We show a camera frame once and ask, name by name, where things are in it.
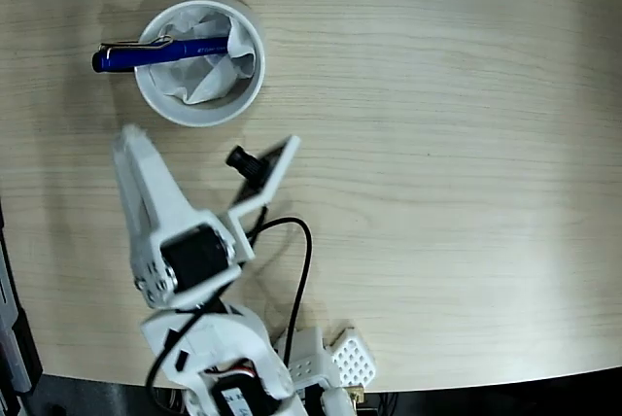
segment wood grain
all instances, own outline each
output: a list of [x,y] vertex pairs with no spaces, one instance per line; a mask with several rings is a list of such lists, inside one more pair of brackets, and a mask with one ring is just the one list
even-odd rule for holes
[[[109,155],[147,128],[196,206],[226,207],[243,144],[302,147],[272,215],[314,232],[300,325],[356,326],[373,390],[476,386],[622,365],[622,0],[243,0],[268,75],[243,116],[186,129],[131,76],[95,75],[181,0],[0,0],[0,194],[47,373],[141,384]],[[302,257],[268,233],[229,297],[278,333]]]

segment tissue paper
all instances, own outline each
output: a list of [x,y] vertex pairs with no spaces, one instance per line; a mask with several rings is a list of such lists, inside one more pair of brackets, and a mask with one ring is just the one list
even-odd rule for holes
[[255,71],[255,47],[248,31],[230,16],[208,8],[178,13],[159,31],[176,40],[228,36],[228,54],[185,58],[150,66],[155,86],[188,105],[224,97],[240,79]]

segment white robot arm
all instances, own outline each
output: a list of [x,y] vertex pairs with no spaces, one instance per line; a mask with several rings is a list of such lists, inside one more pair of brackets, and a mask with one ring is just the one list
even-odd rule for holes
[[[139,128],[126,126],[114,142],[134,283],[158,310],[142,326],[158,356],[148,387],[161,368],[184,387],[191,416],[355,413],[319,329],[294,335],[288,367],[255,313],[220,300],[255,257],[240,219],[270,202],[299,142],[290,137],[258,158],[234,149],[226,162],[245,182],[219,216],[190,206]],[[304,372],[295,371],[303,365]],[[304,404],[299,392],[308,394]]]

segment white cup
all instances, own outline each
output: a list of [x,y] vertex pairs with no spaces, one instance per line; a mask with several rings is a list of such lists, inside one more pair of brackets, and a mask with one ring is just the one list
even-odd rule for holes
[[140,36],[140,42],[151,42],[157,38],[160,29],[180,11],[189,8],[205,7],[234,17],[248,30],[255,45],[255,72],[246,81],[245,87],[234,87],[225,97],[196,105],[186,105],[179,98],[164,95],[158,90],[149,66],[134,68],[136,83],[143,97],[156,112],[166,119],[190,127],[216,126],[232,120],[246,110],[259,93],[265,77],[265,49],[263,35],[257,17],[251,10],[235,0],[191,0],[162,11],[147,24]]

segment pen clip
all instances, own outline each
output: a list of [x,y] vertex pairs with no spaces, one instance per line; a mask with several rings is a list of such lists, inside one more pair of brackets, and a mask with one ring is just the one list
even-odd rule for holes
[[109,58],[111,50],[159,50],[171,45],[174,40],[175,39],[173,39],[170,35],[162,35],[146,44],[141,44],[140,42],[131,40],[122,42],[102,42],[99,45],[99,49],[101,51],[105,50],[106,58]]

